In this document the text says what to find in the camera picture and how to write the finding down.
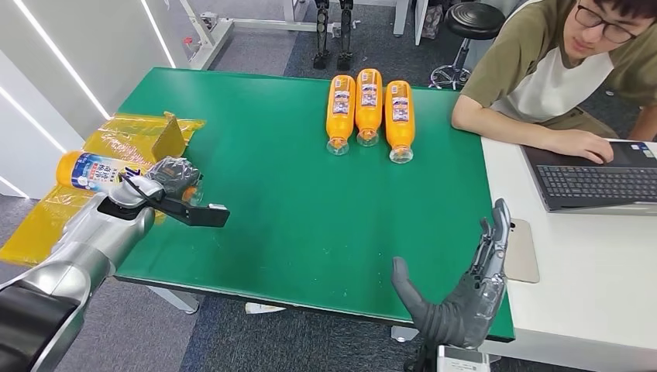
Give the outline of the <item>person's right hand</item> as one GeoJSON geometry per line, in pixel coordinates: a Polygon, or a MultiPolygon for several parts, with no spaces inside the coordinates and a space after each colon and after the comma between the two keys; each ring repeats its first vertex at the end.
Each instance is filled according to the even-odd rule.
{"type": "Polygon", "coordinates": [[[610,142],[593,133],[578,129],[556,132],[554,152],[582,157],[595,164],[607,164],[614,159],[610,142]]]}

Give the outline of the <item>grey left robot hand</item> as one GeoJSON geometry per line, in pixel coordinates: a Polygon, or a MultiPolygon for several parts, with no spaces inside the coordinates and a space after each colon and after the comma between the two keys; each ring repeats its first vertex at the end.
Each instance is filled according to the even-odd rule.
{"type": "Polygon", "coordinates": [[[167,197],[199,205],[203,199],[203,174],[188,159],[166,156],[155,163],[146,177],[162,184],[167,197]]]}

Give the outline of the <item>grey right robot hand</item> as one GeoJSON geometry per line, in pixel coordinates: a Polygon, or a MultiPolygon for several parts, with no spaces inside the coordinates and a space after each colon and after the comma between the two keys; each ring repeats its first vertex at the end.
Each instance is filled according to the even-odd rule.
{"type": "Polygon", "coordinates": [[[507,284],[504,263],[511,214],[503,198],[495,201],[492,217],[492,225],[480,220],[482,233],[470,267],[438,304],[427,301],[414,286],[404,258],[392,259],[394,290],[415,328],[430,343],[474,350],[489,334],[507,284]]]}

